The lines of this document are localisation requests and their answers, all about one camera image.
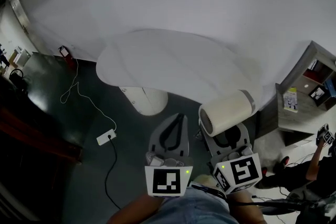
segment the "white wall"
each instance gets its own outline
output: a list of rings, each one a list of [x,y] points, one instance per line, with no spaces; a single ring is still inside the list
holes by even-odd
[[[8,40],[11,47],[15,48],[19,46],[21,49],[26,49],[29,53],[37,51],[32,42],[30,42],[29,38],[24,33],[9,4],[6,4],[5,8],[3,9],[0,21],[0,31],[0,33],[3,34],[4,37]],[[12,53],[7,53],[6,57],[9,58],[11,54]]]
[[[336,54],[335,0],[21,0],[49,48],[96,60],[113,35],[140,28],[196,33],[257,60],[265,102],[310,40]]]
[[[1,50],[5,49],[5,52],[7,53],[5,56],[9,58],[15,47],[12,45],[12,42],[9,42],[8,39],[5,37],[4,33],[0,30],[0,44],[1,44]]]

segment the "wooden shelf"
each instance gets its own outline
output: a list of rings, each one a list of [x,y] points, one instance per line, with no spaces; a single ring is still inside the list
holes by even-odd
[[[323,85],[323,81],[318,77],[318,73],[312,70],[307,69],[304,73],[303,76],[306,77],[307,79],[310,79],[311,81]]]
[[[307,94],[297,92],[298,112],[283,109],[282,95],[277,91],[278,127],[284,131],[315,134],[317,130],[329,122],[326,120],[327,109],[324,104],[316,106],[314,100]]]

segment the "white cable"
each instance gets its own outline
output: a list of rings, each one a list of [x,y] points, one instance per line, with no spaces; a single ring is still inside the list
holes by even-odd
[[[75,58],[75,60],[76,60],[76,62],[77,62],[76,75],[75,75],[75,77],[74,77],[74,80],[72,81],[72,84],[71,84],[69,90],[67,90],[65,93],[63,93],[63,94],[61,95],[61,97],[59,98],[59,101],[60,101],[62,104],[65,104],[65,103],[68,101],[68,98],[69,98],[69,96],[70,96],[70,94],[71,94],[71,89],[72,89],[74,86],[77,85],[77,92],[78,92],[78,94],[79,94],[80,96],[82,96],[82,97],[85,97],[85,98],[89,99],[90,102],[93,104],[93,106],[94,106],[97,110],[99,110],[100,113],[103,114],[103,116],[104,116],[105,118],[108,118],[109,120],[111,120],[111,121],[114,123],[114,125],[115,125],[115,127],[114,127],[113,130],[116,131],[116,129],[117,129],[117,124],[115,123],[115,121],[114,121],[113,119],[111,119],[110,117],[106,116],[106,115],[104,114],[104,112],[102,112],[102,111],[101,111],[101,110],[100,110],[100,109],[93,103],[93,101],[91,100],[90,97],[85,96],[85,95],[83,95],[83,94],[80,94],[80,92],[79,92],[79,81],[77,81],[77,82],[74,84],[75,79],[76,79],[77,76],[78,76],[78,66],[79,66],[79,65],[78,65],[78,61],[77,61],[76,58]],[[65,101],[62,102],[62,98],[63,98],[63,96],[65,96],[66,94],[68,94],[68,95],[67,95]]]
[[[314,155],[314,154],[315,154],[315,153],[311,153],[311,154],[308,154],[308,155],[305,156],[305,157],[302,157],[302,158],[304,158],[304,159],[301,161],[300,164],[302,164],[302,163],[306,160],[306,158],[308,158],[308,157],[310,157],[310,156],[312,156],[312,155]]]

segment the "person's arm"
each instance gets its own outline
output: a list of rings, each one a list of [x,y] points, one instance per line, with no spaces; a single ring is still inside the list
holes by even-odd
[[[237,193],[229,194],[227,199],[238,202],[253,202],[248,191],[242,190]],[[267,224],[264,220],[263,213],[255,205],[236,206],[230,205],[230,215],[233,216],[240,224]]]
[[[116,212],[107,224],[138,224],[152,216],[164,198],[144,194]]]
[[[319,161],[323,146],[324,146],[324,139],[321,138],[319,145],[317,146],[317,149],[313,155],[313,158],[310,161],[309,168],[306,173],[306,180],[315,181],[317,179],[317,174],[319,173],[320,169]]]

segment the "power strip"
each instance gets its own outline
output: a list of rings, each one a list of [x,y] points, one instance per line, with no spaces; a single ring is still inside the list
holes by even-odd
[[[106,133],[104,133],[101,136],[97,137],[98,145],[101,146],[101,145],[107,143],[109,140],[112,140],[115,137],[117,137],[117,136],[116,136],[116,133],[114,132],[114,130],[113,129],[108,130]]]

